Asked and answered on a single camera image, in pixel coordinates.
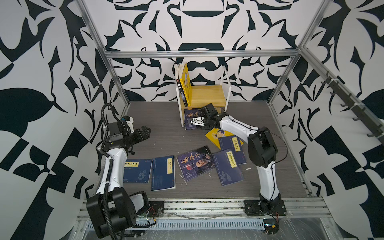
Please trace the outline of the purple portrait book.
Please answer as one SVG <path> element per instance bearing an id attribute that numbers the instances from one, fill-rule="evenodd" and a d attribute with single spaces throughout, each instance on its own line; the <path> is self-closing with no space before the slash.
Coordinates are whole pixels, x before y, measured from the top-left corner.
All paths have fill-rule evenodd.
<path id="1" fill-rule="evenodd" d="M 201 109 L 184 109 L 184 127 L 185 130 L 201 130 L 201 126 L 193 125 L 191 120 L 202 116 Z"/>
<path id="2" fill-rule="evenodd" d="M 195 179 L 216 167 L 208 146 L 178 155 L 177 162 L 185 182 Z"/>

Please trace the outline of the blue book yellow label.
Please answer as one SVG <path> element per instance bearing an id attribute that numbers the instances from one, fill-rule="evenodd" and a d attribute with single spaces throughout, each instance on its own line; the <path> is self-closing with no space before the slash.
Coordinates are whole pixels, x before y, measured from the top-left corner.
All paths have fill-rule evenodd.
<path id="1" fill-rule="evenodd" d="M 153 158 L 151 191 L 162 191 L 176 188 L 175 157 Z"/>
<path id="2" fill-rule="evenodd" d="M 245 153 L 241 141 L 236 136 L 228 136 L 219 138 L 219 144 L 221 150 L 230 149 L 235 157 L 236 163 L 238 165 L 244 165 L 247 163 Z"/>
<path id="3" fill-rule="evenodd" d="M 243 173 L 231 149 L 214 153 L 213 160 L 222 186 L 228 186 L 244 180 Z"/>

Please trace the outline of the large yellow book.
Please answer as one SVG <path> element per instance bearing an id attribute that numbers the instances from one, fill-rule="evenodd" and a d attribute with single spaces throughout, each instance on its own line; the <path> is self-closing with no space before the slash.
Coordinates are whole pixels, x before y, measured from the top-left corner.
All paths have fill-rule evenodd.
<path id="1" fill-rule="evenodd" d="M 184 92 L 184 97 L 187 103 L 186 107 L 190 107 L 191 97 L 192 97 L 192 86 L 191 86 L 191 80 L 189 76 L 188 65 L 186 63 L 181 63 L 179 70 L 180 70 L 179 79 L 180 79 L 183 92 Z"/>

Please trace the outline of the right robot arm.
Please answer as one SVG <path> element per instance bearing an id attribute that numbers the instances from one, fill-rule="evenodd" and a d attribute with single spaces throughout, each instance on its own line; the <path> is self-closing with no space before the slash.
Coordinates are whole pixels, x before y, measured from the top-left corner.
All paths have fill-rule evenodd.
<path id="1" fill-rule="evenodd" d="M 258 128 L 240 122 L 225 111 L 218 113 L 213 104 L 202 107 L 205 127 L 228 131 L 248 144 L 248 156 L 257 166 L 260 180 L 260 204 L 269 209 L 282 205 L 280 191 L 277 186 L 275 165 L 278 148 L 273 133 L 266 127 Z"/>

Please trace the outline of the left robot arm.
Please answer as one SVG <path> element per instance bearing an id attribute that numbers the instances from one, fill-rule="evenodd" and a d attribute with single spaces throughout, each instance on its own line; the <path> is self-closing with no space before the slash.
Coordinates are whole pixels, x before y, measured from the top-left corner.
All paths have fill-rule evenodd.
<path id="1" fill-rule="evenodd" d="M 98 151 L 106 158 L 100 186 L 87 200 L 86 208 L 98 238 L 122 239 L 124 231 L 136 225 L 137 212 L 146 205 L 144 193 L 129 196 L 123 187 L 124 167 L 128 154 L 134 155 L 133 146 L 151 136 L 151 129 L 134 129 L 133 118 L 123 116 L 108 123 L 102 122 L 106 133 Z"/>

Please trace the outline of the small yellow cartoon book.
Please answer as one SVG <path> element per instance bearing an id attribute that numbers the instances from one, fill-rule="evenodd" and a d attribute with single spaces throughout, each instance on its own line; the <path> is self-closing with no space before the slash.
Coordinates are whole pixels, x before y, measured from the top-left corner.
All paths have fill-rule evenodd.
<path id="1" fill-rule="evenodd" d="M 222 145 L 220 144 L 219 138 L 222 138 L 222 137 L 234 137 L 234 134 L 232 134 L 232 133 L 230 133 L 228 131 L 224 131 L 224 130 L 220 130 L 220 129 L 214 128 L 214 129 L 210 130 L 205 136 L 217 148 L 219 148 L 220 150 L 224 150 L 225 148 L 222 147 Z"/>

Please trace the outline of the wooden white-framed bookshelf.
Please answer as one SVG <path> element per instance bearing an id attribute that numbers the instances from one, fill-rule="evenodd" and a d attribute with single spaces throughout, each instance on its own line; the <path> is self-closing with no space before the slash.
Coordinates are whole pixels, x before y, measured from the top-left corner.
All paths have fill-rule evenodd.
<path id="1" fill-rule="evenodd" d="M 192 86 L 191 106 L 184 107 L 182 98 L 176 82 L 176 94 L 180 113 L 181 126 L 184 127 L 184 109 L 199 109 L 208 104 L 214 107 L 227 109 L 231 96 L 232 84 L 228 76 L 227 68 L 222 66 L 223 74 L 217 85 Z"/>

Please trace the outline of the blue book far left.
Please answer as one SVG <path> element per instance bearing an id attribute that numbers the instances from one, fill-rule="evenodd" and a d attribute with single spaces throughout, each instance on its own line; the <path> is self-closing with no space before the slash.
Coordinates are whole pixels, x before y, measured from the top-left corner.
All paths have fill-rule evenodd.
<path id="1" fill-rule="evenodd" d="M 150 159 L 127 160 L 124 167 L 123 183 L 147 184 L 150 180 L 152 162 Z"/>

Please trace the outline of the black standing book on shelf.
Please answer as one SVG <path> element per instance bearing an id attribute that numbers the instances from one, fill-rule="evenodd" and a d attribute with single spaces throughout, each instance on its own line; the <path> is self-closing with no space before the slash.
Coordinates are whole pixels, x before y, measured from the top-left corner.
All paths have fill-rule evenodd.
<path id="1" fill-rule="evenodd" d="M 180 92 L 180 97 L 182 98 L 183 100 L 183 103 L 184 103 L 184 107 L 188 107 L 188 102 L 187 102 L 187 99 L 186 99 L 186 96 L 185 96 L 185 93 L 184 93 L 184 89 L 182 87 L 182 84 L 181 84 L 181 80 L 179 78 L 179 64 L 174 64 L 174 70 L 175 70 L 175 77 L 176 77 L 176 82 L 177 82 L 177 86 L 178 86 L 178 89 L 179 89 L 179 92 Z"/>

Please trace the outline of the small green-lit electronics box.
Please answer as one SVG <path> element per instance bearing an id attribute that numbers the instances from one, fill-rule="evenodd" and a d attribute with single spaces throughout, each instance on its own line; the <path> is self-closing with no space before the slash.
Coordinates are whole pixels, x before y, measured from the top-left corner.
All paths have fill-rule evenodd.
<path id="1" fill-rule="evenodd" d="M 275 219 L 263 219 L 263 223 L 267 235 L 276 235 L 280 229 L 280 225 Z"/>

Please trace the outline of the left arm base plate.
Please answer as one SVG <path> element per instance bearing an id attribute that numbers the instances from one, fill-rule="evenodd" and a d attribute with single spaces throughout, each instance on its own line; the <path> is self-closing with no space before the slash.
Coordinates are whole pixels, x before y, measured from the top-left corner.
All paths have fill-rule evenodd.
<path id="1" fill-rule="evenodd" d="M 149 201 L 137 211 L 138 216 L 145 216 L 148 218 L 156 218 L 164 213 L 164 201 Z"/>

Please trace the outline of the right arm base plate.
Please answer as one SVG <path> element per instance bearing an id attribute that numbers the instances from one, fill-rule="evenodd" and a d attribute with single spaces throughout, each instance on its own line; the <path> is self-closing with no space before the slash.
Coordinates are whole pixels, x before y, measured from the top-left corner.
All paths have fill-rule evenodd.
<path id="1" fill-rule="evenodd" d="M 272 201 L 262 200 L 244 200 L 245 214 L 247 216 L 262 216 L 272 215 L 280 217 L 286 215 L 285 203 L 280 198 L 275 198 Z"/>

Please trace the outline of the aluminium front rail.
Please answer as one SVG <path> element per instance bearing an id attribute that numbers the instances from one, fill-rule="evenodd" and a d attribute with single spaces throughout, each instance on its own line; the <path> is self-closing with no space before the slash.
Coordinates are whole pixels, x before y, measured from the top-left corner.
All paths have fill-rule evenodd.
<path id="1" fill-rule="evenodd" d="M 337 229 L 337 225 L 323 198 L 284 198 L 286 215 L 247 216 L 244 200 L 247 199 L 150 199 L 164 201 L 164 213 L 156 218 L 139 216 L 137 223 L 142 230 L 151 228 L 152 219 L 157 223 L 153 229 L 263 229 L 263 219 L 283 222 L 295 219 L 318 220 L 326 231 Z"/>

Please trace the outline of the wall hook rail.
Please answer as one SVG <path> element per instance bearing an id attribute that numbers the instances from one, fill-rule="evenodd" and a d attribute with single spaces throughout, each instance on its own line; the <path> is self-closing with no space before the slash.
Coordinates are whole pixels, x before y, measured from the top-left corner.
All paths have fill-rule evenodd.
<path id="1" fill-rule="evenodd" d="M 340 79 L 332 76 L 330 71 L 326 72 L 326 79 L 322 82 L 322 85 L 330 87 L 331 96 L 338 96 L 343 102 L 341 107 L 352 111 L 355 115 L 353 120 L 361 122 L 370 131 L 367 134 L 368 138 L 375 138 L 381 145 L 384 145 L 384 123 L 366 104 L 359 100 Z"/>

